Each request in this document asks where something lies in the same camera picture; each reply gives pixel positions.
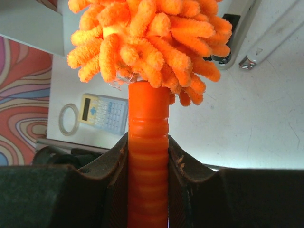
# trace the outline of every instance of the calculator screen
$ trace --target calculator screen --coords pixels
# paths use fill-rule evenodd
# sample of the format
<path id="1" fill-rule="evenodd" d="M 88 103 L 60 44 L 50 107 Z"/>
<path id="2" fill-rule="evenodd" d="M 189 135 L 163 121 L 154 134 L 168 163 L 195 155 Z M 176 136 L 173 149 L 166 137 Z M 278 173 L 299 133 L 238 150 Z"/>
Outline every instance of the calculator screen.
<path id="1" fill-rule="evenodd" d="M 87 121 L 87 116 L 88 116 L 89 107 L 90 107 L 90 101 L 91 101 L 90 98 L 86 98 L 86 99 L 85 99 L 84 112 L 83 112 L 83 114 L 82 114 L 82 119 L 85 120 L 85 121 Z"/>

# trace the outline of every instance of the white table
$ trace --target white table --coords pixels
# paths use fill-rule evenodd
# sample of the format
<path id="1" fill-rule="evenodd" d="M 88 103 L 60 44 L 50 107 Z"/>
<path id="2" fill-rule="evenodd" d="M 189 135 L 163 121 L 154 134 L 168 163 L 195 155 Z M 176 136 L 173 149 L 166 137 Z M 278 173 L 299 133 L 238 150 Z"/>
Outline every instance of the white table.
<path id="1" fill-rule="evenodd" d="M 188 108 L 177 102 L 170 107 L 170 135 L 200 162 L 236 168 L 304 168 L 304 28 L 251 72 L 237 65 L 293 2 L 262 1 L 235 65 L 222 72 L 218 83 L 207 82 L 204 102 Z M 79 21 L 71 15 L 67 19 L 63 13 L 69 32 L 77 29 Z M 65 58 L 54 56 L 48 138 L 111 148 L 120 137 L 85 124 L 73 136 L 60 133 L 61 108 L 68 103 L 79 108 L 83 93 L 128 97 L 127 86 L 121 91 L 111 88 L 100 75 L 81 83 L 77 70 L 71 70 Z"/>

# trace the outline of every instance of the metal cap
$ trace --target metal cap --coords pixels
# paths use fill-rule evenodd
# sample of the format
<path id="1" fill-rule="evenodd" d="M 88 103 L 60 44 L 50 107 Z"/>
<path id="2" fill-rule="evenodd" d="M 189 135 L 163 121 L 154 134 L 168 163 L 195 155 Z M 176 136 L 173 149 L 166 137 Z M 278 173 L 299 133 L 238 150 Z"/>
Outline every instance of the metal cap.
<path id="1" fill-rule="evenodd" d="M 246 56 L 238 65 L 241 69 L 251 70 L 252 68 L 254 68 L 257 65 L 257 63 L 251 61 Z"/>

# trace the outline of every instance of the swirl pattern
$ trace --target swirl pattern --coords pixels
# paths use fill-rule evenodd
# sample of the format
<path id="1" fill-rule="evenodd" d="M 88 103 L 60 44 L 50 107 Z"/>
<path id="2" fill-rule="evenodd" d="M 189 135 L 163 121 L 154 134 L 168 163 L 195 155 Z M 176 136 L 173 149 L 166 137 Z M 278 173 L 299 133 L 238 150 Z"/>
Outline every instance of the swirl pattern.
<path id="1" fill-rule="evenodd" d="M 56 10 L 57 0 L 37 0 Z M 0 37 L 0 165 L 32 162 L 48 121 L 52 56 Z"/>

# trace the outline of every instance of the roll of tape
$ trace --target roll of tape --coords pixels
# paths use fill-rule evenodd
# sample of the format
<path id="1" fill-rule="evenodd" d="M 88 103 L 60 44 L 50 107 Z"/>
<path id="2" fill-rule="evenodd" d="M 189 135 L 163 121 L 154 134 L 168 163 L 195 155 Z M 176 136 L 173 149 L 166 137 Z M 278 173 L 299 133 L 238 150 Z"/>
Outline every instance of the roll of tape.
<path id="1" fill-rule="evenodd" d="M 63 116 L 68 108 L 71 108 L 75 114 L 75 123 L 70 132 L 68 132 L 65 129 L 65 127 L 63 126 Z M 63 108 L 60 111 L 60 115 L 59 115 L 59 129 L 63 135 L 71 136 L 76 133 L 76 131 L 78 130 L 78 127 L 79 127 L 78 114 L 79 114 L 79 111 L 78 111 L 78 108 L 76 107 L 76 105 L 67 104 L 67 105 L 63 106 Z"/>

